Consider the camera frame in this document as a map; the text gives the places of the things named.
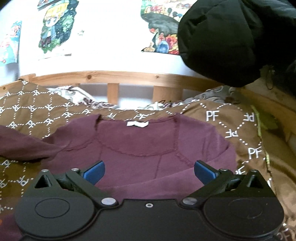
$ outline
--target shirt label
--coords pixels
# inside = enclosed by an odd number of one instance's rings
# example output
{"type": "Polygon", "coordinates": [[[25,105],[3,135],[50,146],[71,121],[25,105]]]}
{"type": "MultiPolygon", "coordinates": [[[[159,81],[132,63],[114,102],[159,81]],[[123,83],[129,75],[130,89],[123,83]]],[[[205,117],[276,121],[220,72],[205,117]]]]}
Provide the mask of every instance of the shirt label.
{"type": "Polygon", "coordinates": [[[138,122],[138,121],[128,121],[126,126],[138,126],[138,127],[145,127],[149,124],[149,121],[146,122],[138,122]]]}

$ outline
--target wooden bed frame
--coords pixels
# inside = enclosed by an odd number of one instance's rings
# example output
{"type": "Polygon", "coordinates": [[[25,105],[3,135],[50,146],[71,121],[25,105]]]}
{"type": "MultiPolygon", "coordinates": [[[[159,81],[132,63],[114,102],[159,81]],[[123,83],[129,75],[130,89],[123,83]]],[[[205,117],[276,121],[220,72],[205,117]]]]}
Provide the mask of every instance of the wooden bed frame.
{"type": "MultiPolygon", "coordinates": [[[[207,89],[215,88],[221,85],[214,80],[177,74],[151,74],[120,71],[82,71],[43,76],[28,74],[21,76],[20,79],[43,86],[78,86],[79,84],[87,83],[106,83],[108,102],[112,104],[118,103],[119,84],[153,86],[153,102],[160,100],[181,100],[183,89],[204,92],[207,89]]],[[[16,83],[17,81],[0,86],[0,96],[3,96],[7,90],[13,87],[16,83]]],[[[239,88],[239,90],[257,107],[274,115],[285,128],[296,134],[296,112],[294,110],[248,89],[239,88]]]]}

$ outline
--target poster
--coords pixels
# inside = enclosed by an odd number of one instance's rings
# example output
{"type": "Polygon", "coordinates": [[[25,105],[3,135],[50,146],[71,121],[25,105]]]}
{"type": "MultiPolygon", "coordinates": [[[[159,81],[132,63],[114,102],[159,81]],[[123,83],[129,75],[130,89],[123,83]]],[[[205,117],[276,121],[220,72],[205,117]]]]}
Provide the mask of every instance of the poster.
{"type": "Polygon", "coordinates": [[[49,4],[49,3],[53,2],[53,1],[54,1],[54,0],[39,0],[39,3],[38,3],[38,5],[37,5],[37,8],[41,8],[41,7],[43,7],[44,5],[49,4]]]}
{"type": "Polygon", "coordinates": [[[44,53],[42,58],[71,54],[65,42],[71,36],[78,3],[77,0],[60,0],[47,8],[38,45],[44,53]]]}
{"type": "Polygon", "coordinates": [[[147,31],[151,33],[150,44],[142,51],[178,55],[178,25],[195,2],[196,0],[142,0],[141,17],[148,23],[147,31]]]}
{"type": "Polygon", "coordinates": [[[16,63],[19,51],[20,30],[22,21],[15,22],[10,32],[5,36],[0,44],[0,66],[16,63]]]}

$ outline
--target brown blanket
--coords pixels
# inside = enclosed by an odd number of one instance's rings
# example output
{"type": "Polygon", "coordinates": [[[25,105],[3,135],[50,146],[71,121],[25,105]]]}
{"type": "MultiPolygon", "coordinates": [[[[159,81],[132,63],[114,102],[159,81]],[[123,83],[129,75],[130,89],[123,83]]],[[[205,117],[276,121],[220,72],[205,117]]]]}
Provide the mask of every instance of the brown blanket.
{"type": "MultiPolygon", "coordinates": [[[[187,105],[162,111],[91,110],[84,105],[74,105],[46,88],[27,81],[15,84],[0,100],[0,124],[38,138],[47,137],[73,118],[91,114],[102,114],[106,119],[147,121],[177,112],[214,125],[236,149],[236,173],[244,174],[249,169],[258,169],[273,187],[267,171],[265,151],[257,136],[257,119],[250,106],[193,100],[187,105]]],[[[0,216],[14,210],[39,171],[38,162],[20,163],[0,158],[0,216]]]]}

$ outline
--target shirt sleeve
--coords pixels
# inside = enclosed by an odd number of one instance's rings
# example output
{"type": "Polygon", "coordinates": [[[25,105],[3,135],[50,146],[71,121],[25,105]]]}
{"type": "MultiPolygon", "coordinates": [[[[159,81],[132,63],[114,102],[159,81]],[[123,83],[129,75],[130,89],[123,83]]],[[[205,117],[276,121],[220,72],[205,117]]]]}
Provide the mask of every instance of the shirt sleeve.
{"type": "Polygon", "coordinates": [[[54,157],[65,148],[89,141],[96,134],[99,115],[77,118],[42,140],[0,125],[0,156],[16,161],[54,157]]]}
{"type": "Polygon", "coordinates": [[[16,161],[30,161],[56,155],[62,147],[0,126],[0,156],[16,161]]]}

